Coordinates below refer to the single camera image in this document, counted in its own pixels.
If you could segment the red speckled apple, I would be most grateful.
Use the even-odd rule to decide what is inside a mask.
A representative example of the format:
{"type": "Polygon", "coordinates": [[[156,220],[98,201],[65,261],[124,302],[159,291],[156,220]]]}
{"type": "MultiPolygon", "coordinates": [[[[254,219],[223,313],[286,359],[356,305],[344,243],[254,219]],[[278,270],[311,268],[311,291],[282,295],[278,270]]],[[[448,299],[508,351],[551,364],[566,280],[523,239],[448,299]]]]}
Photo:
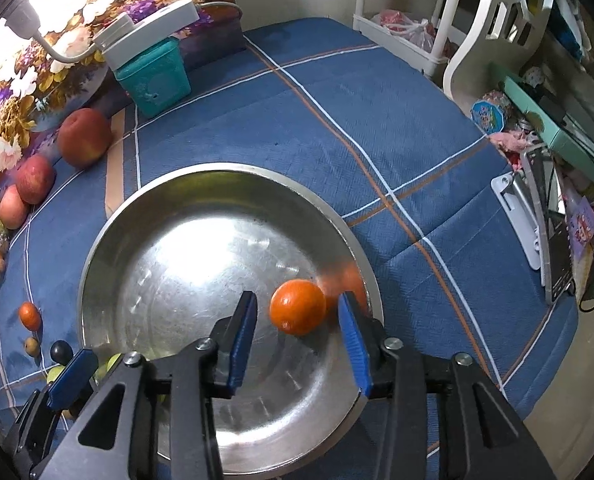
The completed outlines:
{"type": "Polygon", "coordinates": [[[50,193],[55,178],[56,172],[52,164],[40,154],[32,155],[17,170],[17,192],[26,204],[38,205],[50,193]]]}

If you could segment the flower painting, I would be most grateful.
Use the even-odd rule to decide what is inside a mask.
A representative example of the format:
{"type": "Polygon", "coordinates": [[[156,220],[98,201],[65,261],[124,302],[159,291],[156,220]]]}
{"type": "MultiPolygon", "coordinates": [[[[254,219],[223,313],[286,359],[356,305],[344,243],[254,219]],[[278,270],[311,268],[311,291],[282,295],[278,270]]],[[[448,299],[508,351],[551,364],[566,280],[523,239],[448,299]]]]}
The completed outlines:
{"type": "Polygon", "coordinates": [[[239,42],[241,16],[234,0],[0,0],[0,275],[51,191],[51,156],[84,168],[111,146],[91,96],[110,82],[143,114],[166,110],[190,66],[239,42]]]}

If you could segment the round stainless steel bowl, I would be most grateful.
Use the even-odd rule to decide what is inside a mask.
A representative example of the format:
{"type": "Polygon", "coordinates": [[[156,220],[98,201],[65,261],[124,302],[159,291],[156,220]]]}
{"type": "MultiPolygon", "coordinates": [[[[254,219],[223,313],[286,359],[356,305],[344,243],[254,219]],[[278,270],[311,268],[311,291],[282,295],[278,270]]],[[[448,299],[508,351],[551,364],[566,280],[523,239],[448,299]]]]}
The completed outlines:
{"type": "Polygon", "coordinates": [[[303,337],[271,323],[273,292],[295,278],[317,284],[329,307],[353,292],[365,312],[384,315],[359,240],[309,188],[243,164],[178,169],[132,194],[96,237],[79,286],[79,340],[101,358],[164,358],[253,292],[244,382],[213,412],[224,473],[271,479],[324,455],[365,406],[335,311],[303,337]]]}

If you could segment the white metal bracket panel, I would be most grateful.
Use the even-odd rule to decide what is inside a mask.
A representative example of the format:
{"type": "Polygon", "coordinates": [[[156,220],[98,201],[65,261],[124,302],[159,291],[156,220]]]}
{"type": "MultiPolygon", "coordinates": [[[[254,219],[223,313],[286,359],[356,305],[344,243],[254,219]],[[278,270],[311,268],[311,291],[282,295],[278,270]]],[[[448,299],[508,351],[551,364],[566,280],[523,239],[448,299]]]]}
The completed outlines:
{"type": "Polygon", "coordinates": [[[530,268],[540,271],[539,228],[527,184],[516,172],[506,172],[493,178],[490,185],[513,226],[530,268]]]}

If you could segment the brown kiwi near tangerine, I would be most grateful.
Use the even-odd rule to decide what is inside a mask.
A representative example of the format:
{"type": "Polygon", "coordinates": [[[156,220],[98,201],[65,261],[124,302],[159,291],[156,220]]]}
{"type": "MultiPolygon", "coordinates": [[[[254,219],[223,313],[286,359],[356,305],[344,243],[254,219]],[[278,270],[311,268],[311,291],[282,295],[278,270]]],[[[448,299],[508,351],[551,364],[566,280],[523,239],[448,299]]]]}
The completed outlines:
{"type": "Polygon", "coordinates": [[[27,337],[24,341],[24,350],[28,356],[37,359],[41,353],[39,341],[33,336],[27,337]]]}

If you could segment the teal plastic box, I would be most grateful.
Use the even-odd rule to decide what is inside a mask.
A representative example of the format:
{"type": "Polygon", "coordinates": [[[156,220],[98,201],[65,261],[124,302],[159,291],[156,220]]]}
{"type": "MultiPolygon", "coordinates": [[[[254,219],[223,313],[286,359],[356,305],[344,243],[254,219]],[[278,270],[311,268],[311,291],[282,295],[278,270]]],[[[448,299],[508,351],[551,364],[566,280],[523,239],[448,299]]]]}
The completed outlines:
{"type": "Polygon", "coordinates": [[[115,72],[115,78],[146,118],[153,118],[191,93],[179,40],[168,37],[115,72]]]}

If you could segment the white ornate chair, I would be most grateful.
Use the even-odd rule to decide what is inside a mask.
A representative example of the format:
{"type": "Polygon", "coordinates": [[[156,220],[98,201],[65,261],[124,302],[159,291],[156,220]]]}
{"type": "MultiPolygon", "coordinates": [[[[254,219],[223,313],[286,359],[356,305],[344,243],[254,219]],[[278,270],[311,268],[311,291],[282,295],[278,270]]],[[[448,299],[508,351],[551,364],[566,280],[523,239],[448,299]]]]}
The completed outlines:
{"type": "Polygon", "coordinates": [[[494,87],[490,66],[518,73],[536,52],[554,0],[479,0],[474,21],[443,74],[443,91],[468,114],[494,87]]]}

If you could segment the dark plum on cloth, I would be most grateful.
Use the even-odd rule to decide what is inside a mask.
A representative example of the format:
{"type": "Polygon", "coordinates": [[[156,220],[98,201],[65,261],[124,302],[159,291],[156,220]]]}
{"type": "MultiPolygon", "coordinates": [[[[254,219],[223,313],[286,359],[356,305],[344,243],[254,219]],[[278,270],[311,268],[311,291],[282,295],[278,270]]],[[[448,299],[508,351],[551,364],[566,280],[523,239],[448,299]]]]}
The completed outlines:
{"type": "Polygon", "coordinates": [[[67,366],[74,357],[73,348],[66,340],[55,340],[51,344],[50,357],[54,363],[67,366]]]}

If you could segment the small tangerine on cloth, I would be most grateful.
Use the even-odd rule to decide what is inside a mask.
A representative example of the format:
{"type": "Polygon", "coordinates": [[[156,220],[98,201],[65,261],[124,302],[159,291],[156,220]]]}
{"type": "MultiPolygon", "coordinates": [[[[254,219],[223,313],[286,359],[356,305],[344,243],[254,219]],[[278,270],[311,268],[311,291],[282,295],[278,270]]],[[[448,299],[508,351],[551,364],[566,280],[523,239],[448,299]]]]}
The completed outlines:
{"type": "Polygon", "coordinates": [[[38,332],[42,325],[42,318],[38,308],[29,301],[23,302],[17,311],[18,318],[26,330],[38,332]]]}

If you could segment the blue plaid tablecloth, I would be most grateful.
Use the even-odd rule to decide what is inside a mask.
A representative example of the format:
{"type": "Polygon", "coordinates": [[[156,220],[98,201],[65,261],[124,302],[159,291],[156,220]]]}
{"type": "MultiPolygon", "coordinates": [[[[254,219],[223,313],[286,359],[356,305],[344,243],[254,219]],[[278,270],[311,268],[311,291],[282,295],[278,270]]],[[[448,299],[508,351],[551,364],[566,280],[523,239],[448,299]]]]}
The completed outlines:
{"type": "Polygon", "coordinates": [[[90,168],[17,169],[43,182],[0,245],[0,478],[552,478],[491,142],[327,18],[191,78],[90,168]]]}

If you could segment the green apple on cloth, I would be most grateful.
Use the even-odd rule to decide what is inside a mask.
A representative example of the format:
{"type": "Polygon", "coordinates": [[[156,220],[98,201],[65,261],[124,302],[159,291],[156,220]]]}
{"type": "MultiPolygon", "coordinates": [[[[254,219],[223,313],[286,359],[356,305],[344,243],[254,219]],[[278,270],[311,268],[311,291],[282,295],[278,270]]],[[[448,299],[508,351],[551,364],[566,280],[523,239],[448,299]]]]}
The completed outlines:
{"type": "Polygon", "coordinates": [[[55,365],[51,367],[50,370],[48,370],[47,372],[46,382],[48,384],[50,384],[51,382],[55,382],[55,380],[58,379],[58,376],[60,376],[64,372],[64,370],[64,365],[55,365]]]}

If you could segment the pink pale apple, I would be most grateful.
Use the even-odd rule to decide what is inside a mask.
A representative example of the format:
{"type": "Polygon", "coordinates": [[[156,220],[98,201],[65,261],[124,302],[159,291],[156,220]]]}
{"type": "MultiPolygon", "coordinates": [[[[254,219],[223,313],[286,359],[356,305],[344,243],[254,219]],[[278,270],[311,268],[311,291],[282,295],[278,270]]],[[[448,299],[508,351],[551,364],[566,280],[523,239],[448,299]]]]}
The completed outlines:
{"type": "Polygon", "coordinates": [[[28,206],[20,197],[17,186],[10,185],[0,200],[0,220],[12,231],[19,229],[28,217],[28,206]]]}

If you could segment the round colourful tin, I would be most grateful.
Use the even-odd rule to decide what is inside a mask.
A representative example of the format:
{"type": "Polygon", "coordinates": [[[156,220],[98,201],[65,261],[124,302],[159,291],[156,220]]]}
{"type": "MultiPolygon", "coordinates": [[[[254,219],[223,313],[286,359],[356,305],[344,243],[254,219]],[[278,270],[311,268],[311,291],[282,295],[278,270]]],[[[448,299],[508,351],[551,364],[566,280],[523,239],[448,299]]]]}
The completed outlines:
{"type": "Polygon", "coordinates": [[[480,100],[472,104],[470,117],[484,134],[502,132],[505,127],[505,116],[498,105],[480,100]]]}

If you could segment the small tangerine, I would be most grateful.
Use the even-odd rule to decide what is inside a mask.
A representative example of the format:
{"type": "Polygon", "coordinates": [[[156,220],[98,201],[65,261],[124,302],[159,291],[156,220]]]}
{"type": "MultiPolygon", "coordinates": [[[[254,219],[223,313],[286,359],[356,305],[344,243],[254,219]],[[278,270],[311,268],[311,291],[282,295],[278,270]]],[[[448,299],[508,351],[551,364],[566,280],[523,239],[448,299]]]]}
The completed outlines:
{"type": "Polygon", "coordinates": [[[42,325],[42,318],[38,308],[29,301],[23,302],[17,311],[18,318],[26,330],[38,332],[42,325]]]}
{"type": "Polygon", "coordinates": [[[305,336],[326,317],[326,296],[311,281],[295,278],[280,285],[270,300],[269,318],[281,332],[291,336],[305,336]]]}

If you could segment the white shelf rack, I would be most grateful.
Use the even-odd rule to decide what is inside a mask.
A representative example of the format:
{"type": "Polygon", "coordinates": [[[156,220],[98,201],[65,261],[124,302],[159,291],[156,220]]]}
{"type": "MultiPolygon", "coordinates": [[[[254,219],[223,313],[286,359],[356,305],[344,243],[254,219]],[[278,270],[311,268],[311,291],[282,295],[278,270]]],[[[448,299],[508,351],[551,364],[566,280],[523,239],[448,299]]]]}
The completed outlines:
{"type": "Polygon", "coordinates": [[[355,0],[352,28],[407,62],[435,84],[442,84],[449,47],[463,39],[453,27],[460,0],[435,0],[431,13],[384,9],[367,11],[367,0],[355,0]]]}

